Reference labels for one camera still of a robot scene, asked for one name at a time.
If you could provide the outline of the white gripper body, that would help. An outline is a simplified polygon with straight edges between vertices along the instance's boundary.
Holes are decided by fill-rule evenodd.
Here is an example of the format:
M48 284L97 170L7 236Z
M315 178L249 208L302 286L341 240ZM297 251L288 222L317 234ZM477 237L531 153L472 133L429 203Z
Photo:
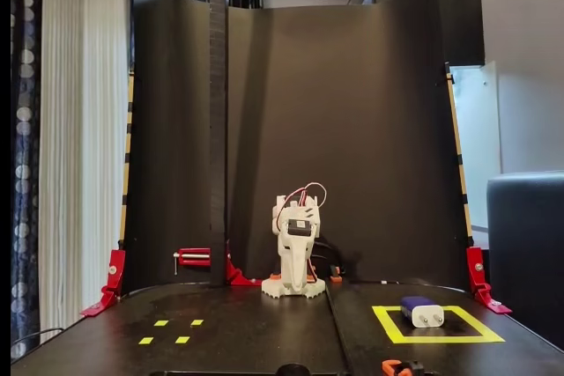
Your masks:
M311 247L318 237L318 225L310 220L286 218L276 219L278 247Z

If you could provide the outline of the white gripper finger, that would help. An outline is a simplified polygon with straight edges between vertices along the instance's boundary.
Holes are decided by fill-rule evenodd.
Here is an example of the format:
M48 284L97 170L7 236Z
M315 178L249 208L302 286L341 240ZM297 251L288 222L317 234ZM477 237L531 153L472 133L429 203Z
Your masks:
M314 281L314 276L310 268L308 241L300 241L298 243L298 290L304 291L308 283Z
M281 283L285 295L299 295L301 293L301 265L294 259L293 250L278 242L278 254L280 258Z

